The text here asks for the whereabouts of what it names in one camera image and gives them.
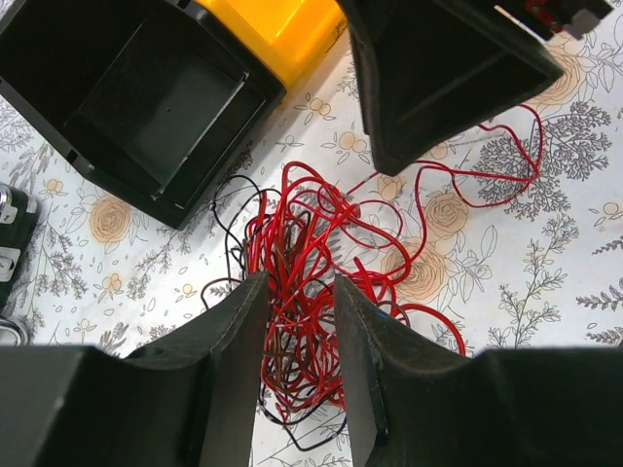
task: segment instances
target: wire bundle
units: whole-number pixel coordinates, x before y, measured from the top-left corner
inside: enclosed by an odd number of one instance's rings
[[[455,324],[439,311],[420,304],[400,304],[396,287],[409,276],[414,262],[426,245],[427,228],[420,199],[422,174],[426,170],[441,171],[451,177],[451,184],[463,202],[471,207],[491,207],[504,204],[522,194],[531,182],[538,178],[543,151],[543,127],[540,118],[533,113],[539,133],[538,154],[534,160],[524,148],[515,132],[508,126],[480,126],[485,131],[504,129],[509,132],[527,163],[526,176],[511,176],[490,172],[477,172],[449,168],[441,162],[416,161],[419,165],[415,180],[415,204],[418,210],[422,242],[415,254],[410,255],[400,242],[404,220],[390,202],[364,200],[353,202],[352,194],[369,180],[372,174],[351,190],[342,193],[328,183],[313,168],[302,162],[289,162],[281,175],[281,190],[260,189],[252,180],[242,175],[255,188],[255,193],[242,205],[240,212],[229,226],[225,226],[216,212],[212,211],[218,224],[226,232],[225,250],[228,277],[212,281],[203,290],[218,281],[238,283],[232,277],[230,257],[241,268],[241,279],[250,273],[266,270],[270,275],[272,314],[268,323],[265,355],[262,361],[262,389],[260,407],[273,422],[282,425],[300,450],[313,449],[339,434],[311,447],[301,448],[288,429],[310,416],[321,404],[329,401],[343,408],[344,394],[340,375],[338,343],[333,321],[333,276],[335,272],[348,277],[373,303],[392,317],[410,325],[410,312],[427,313],[446,325],[458,344],[458,352],[465,354],[465,344]],[[290,180],[292,170],[304,171],[305,175]],[[503,201],[476,204],[461,192],[459,176],[505,180],[519,185],[517,193]],[[231,230],[242,210],[251,202],[257,202],[257,216],[244,226],[242,240]],[[398,225],[397,233],[390,233],[362,220],[362,207],[377,205],[393,211]],[[367,243],[360,239],[360,232],[367,232],[381,241]],[[395,248],[402,256],[399,266],[387,272],[367,270],[355,257],[352,265],[337,263],[330,247],[331,238],[345,235],[364,249],[385,250]],[[230,240],[235,245],[230,248]],[[266,407],[266,391],[275,397],[278,414]]]

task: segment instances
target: red wire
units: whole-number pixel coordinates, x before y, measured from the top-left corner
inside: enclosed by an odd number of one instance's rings
[[[348,277],[373,303],[390,305],[389,314],[409,325],[408,310],[425,312],[439,319],[452,332],[458,353],[465,354],[465,343],[457,326],[443,313],[421,304],[399,305],[397,286],[409,277],[423,251],[428,231],[421,203],[421,178],[427,170],[448,173],[451,184],[462,201],[474,208],[501,205],[515,199],[528,189],[539,175],[543,154],[543,125],[532,108],[522,105],[535,117],[539,145],[537,157],[531,158],[512,128],[506,125],[484,126],[484,131],[507,131],[526,161],[530,173],[519,177],[507,174],[449,168],[441,162],[416,161],[419,168],[415,179],[415,204],[421,221],[421,245],[410,255],[400,237],[404,219],[400,211],[384,200],[351,203],[348,197],[378,175],[371,174],[346,194],[325,181],[320,174],[302,162],[289,162],[281,176],[281,199],[275,212],[267,213],[266,194],[260,197],[258,215],[245,228],[245,261],[248,272],[265,269],[271,274],[272,318],[265,342],[262,381],[275,394],[277,409],[284,420],[291,414],[310,409],[330,400],[344,406],[339,370],[339,353],[333,316],[333,272]],[[307,172],[289,181],[293,170]],[[504,180],[519,184],[517,193],[505,200],[477,204],[468,200],[457,182],[458,176]],[[398,230],[389,233],[362,219],[361,208],[376,204],[391,209],[398,219]],[[368,243],[355,236],[351,229],[382,239],[380,244]],[[388,272],[367,270],[360,258],[352,262],[354,270],[336,264],[329,246],[332,233],[340,232],[355,244],[370,250],[395,248],[402,262]]]

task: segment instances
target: black bin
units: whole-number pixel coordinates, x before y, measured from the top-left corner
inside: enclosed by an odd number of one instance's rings
[[[0,93],[87,179],[182,228],[285,88],[194,2],[17,0]]]

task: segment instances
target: tablecloth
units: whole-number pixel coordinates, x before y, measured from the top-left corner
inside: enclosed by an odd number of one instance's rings
[[[0,0],[2,13],[9,3]],[[597,33],[579,42],[558,35],[548,49],[566,74],[529,102],[545,128],[540,179],[516,202],[491,209],[467,207],[443,175],[422,180],[431,239],[400,285],[400,298],[444,312],[460,326],[471,355],[487,347],[615,345],[623,338],[623,133],[618,133],[623,15],[615,10]],[[434,79],[434,68],[421,72]],[[238,173],[265,187],[278,185],[285,162],[303,161],[339,188],[350,188],[373,171],[358,100],[345,35],[240,154]],[[514,109],[494,120],[513,126],[534,150],[529,113]],[[521,163],[507,134],[480,129],[446,141],[426,157],[504,172]],[[401,241],[409,251],[421,242],[415,173],[409,168],[396,177],[377,177],[356,194],[400,209],[407,220]],[[1,99],[0,181],[43,204],[27,269],[5,309],[29,328],[35,343],[94,344],[124,356],[202,313],[203,284],[225,275],[223,234],[207,205],[184,231],[160,224],[81,178]],[[481,201],[501,199],[515,189],[462,182],[465,192]],[[231,185],[217,200],[218,212],[231,218],[249,194],[242,185]],[[394,229],[391,213],[364,215]],[[338,247],[345,262],[360,253],[346,243]],[[389,249],[367,264],[389,270],[396,261]],[[208,303],[218,303],[226,293],[224,286],[211,288]],[[456,346],[441,323],[419,316],[412,321],[434,341]],[[296,428],[296,436],[312,444],[337,430],[342,416],[323,408]],[[258,413],[250,465],[350,463],[348,430],[321,449],[298,452]]]

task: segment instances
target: yellow plastic container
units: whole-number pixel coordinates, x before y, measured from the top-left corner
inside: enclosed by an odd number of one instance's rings
[[[288,88],[346,28],[334,0],[196,0],[213,13]]]

